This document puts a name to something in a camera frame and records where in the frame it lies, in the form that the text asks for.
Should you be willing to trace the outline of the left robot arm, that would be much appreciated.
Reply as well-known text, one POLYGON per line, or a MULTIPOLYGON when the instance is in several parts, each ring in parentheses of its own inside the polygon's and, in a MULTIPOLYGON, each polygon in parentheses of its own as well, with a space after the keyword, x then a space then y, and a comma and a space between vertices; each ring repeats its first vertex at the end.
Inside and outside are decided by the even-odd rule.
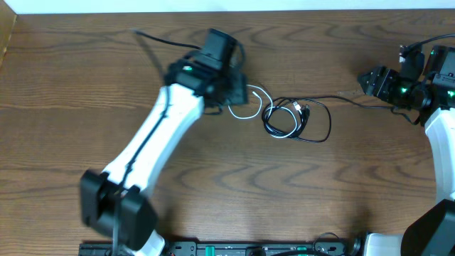
POLYGON ((126 148, 101 172, 80 179, 82 222, 111 238, 96 255, 160 255, 165 240, 149 198, 160 173, 186 131, 206 108, 248 102, 244 46, 231 35, 208 29, 203 46, 160 72, 163 85, 152 110, 126 148))

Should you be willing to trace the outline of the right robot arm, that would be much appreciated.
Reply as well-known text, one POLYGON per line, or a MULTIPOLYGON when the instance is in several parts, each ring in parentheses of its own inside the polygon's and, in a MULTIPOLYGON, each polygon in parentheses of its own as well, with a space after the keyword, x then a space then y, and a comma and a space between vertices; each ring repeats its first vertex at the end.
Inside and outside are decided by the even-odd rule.
POLYGON ((415 43, 400 49, 399 71, 378 66, 358 76, 363 92, 394 107, 416 110, 432 149, 435 205, 401 235, 370 233, 363 254, 454 254, 454 48, 415 43))

